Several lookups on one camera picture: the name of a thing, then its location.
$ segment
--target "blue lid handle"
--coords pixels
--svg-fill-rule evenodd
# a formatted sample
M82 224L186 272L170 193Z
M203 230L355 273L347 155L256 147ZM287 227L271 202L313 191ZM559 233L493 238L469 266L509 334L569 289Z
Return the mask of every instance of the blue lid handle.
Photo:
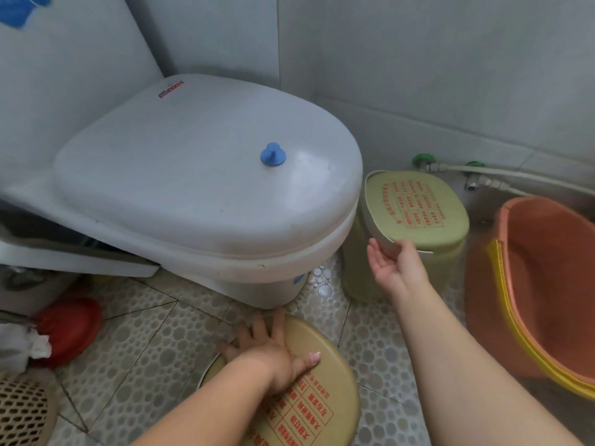
M285 163L285 151L276 142L269 142L261 153L261 161L267 166L279 166Z

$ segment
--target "person's left hand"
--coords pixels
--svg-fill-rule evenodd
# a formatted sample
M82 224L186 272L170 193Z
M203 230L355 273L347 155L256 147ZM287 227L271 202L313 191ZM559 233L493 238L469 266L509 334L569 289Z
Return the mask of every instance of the person's left hand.
M273 311L271 336L260 313L254 315L252 335L246 324L236 326L239 348L221 341L217 348L229 363L232 360L257 360L271 372L270 394L286 390L295 379L320 362L320 352L310 352L302 357L291 358L285 349L285 311L277 307Z

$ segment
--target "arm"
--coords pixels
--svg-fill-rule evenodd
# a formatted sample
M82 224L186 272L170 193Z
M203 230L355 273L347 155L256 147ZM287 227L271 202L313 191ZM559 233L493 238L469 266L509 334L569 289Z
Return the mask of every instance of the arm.
M413 243L398 244L392 260L371 239L368 259L396 310L432 443L581 445L459 323Z
M223 370L134 446L235 446L248 430L262 399L285 390L320 361L319 352L291 359L285 349L282 308L274 312L271 337L259 313L254 315L252 330L251 335L246 325L238 326L240 347L225 342L219 345L228 361Z

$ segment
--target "fingernail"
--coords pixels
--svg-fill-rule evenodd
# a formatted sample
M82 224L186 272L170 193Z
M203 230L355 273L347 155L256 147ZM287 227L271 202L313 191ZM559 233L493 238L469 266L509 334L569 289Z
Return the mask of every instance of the fingernail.
M320 362L320 352L310 352L310 361L313 365L317 365Z

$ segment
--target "hand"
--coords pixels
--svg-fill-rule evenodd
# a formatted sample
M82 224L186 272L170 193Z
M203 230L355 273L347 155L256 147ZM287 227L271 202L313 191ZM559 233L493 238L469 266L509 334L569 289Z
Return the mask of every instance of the hand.
M271 372L269 394L286 390L295 379L320 362L320 352L310 352L292 359L285 349L285 311L277 307L273 311L271 336L260 313L254 315L252 335L246 324L236 326L239 348L221 341L217 347L229 363L232 360L257 360Z
M429 284L428 274L411 241L395 241L400 247L394 260L387 256L376 239L369 240L368 262L376 283L392 297L406 297L414 288Z

